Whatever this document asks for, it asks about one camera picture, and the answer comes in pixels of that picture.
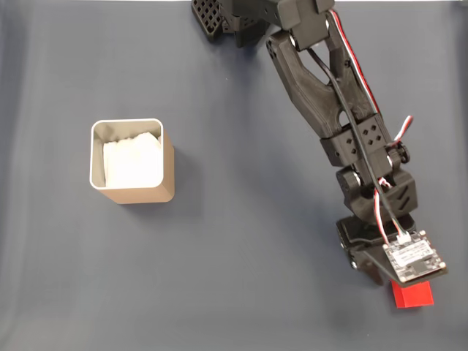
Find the circuit board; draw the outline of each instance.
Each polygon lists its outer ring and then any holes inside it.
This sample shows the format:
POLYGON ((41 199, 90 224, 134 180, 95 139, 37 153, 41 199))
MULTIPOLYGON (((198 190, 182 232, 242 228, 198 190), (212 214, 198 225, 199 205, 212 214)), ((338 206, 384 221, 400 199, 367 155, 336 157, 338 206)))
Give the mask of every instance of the circuit board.
POLYGON ((402 283, 446 268, 424 231, 413 233, 405 244, 392 241, 383 249, 402 283))

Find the white tissue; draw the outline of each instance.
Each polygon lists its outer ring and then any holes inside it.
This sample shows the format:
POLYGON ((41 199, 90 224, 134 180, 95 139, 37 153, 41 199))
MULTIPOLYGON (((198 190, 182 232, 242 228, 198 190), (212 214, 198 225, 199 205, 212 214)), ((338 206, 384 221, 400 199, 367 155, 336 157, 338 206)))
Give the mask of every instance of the white tissue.
POLYGON ((162 182, 161 143, 149 132, 103 148, 107 188, 149 188, 162 182))

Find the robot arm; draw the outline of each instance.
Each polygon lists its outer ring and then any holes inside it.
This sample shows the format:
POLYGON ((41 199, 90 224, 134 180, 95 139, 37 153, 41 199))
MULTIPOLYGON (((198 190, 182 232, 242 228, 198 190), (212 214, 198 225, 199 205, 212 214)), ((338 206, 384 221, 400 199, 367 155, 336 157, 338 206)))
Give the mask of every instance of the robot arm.
POLYGON ((390 138, 333 6, 334 0, 192 0, 210 40, 232 33, 242 47, 257 43, 270 23, 282 29, 267 39, 268 53, 292 103, 321 138, 330 163, 341 168, 336 176, 353 216, 338 221, 337 228, 350 264, 378 284, 383 284, 382 271, 409 286, 447 269, 426 233, 416 231, 410 216, 418 206, 415 181, 401 169, 409 153, 401 135, 390 138), (322 41, 330 53, 329 68, 312 49, 322 41), (305 68, 298 55, 302 50, 310 53, 329 84, 305 68), (349 121, 345 126, 341 113, 349 121))

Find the red wire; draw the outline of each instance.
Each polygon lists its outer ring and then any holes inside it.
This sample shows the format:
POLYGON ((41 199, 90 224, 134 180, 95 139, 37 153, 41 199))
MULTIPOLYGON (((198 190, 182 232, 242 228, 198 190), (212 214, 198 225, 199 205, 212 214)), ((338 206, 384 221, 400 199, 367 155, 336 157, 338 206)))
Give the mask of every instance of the red wire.
POLYGON ((352 50, 351 48, 351 45, 350 45, 350 42, 348 42, 348 39, 346 38, 346 34, 344 33, 344 30, 343 28, 341 27, 341 22, 339 20, 339 16, 338 14, 331 10, 330 11, 332 16, 335 18, 335 21, 336 21, 336 24, 338 25, 338 30, 340 31, 341 35, 343 36, 343 40, 344 40, 344 44, 348 47, 348 49, 350 50, 351 52, 351 56, 352 58, 354 59, 355 63, 356 63, 356 68, 358 70, 358 73, 359 75, 361 76, 361 78, 363 79, 363 82, 364 82, 364 85, 366 86, 366 89, 367 91, 369 92, 369 95, 371 96, 371 99, 372 99, 372 102, 374 103, 376 109, 377 109, 377 112, 379 112, 379 105, 377 104, 377 102, 375 101, 375 98, 374 98, 374 95, 372 94, 372 90, 369 88, 369 85, 367 84, 367 80, 365 79, 364 77, 364 74, 363 74, 363 71, 361 69, 361 66, 359 65, 359 61, 358 59, 356 58, 356 55, 354 54, 354 51, 352 50))
POLYGON ((406 133, 407 130, 408 130, 408 128, 411 126, 412 120, 413 120, 413 117, 412 117, 412 116, 408 116, 408 117, 404 120, 403 126, 401 126, 401 130, 400 130, 399 133, 396 135, 395 139, 394 139, 393 142, 390 144, 390 146, 395 146, 396 144, 398 144, 398 143, 401 141, 401 139, 403 138, 404 133, 406 133))

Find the blue surface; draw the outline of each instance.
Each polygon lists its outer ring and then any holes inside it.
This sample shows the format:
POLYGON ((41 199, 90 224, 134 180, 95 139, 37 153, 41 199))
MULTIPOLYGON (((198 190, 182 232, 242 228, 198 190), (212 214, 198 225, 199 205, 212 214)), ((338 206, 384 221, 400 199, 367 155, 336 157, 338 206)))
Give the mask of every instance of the blue surface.
POLYGON ((414 215, 450 270, 435 306, 397 310, 349 267, 337 169, 262 45, 209 45, 187 2, 9 1, 2 350, 466 350, 467 8, 337 10, 390 132, 415 116, 414 215), (91 126, 153 117, 176 195, 116 205, 88 183, 91 126))

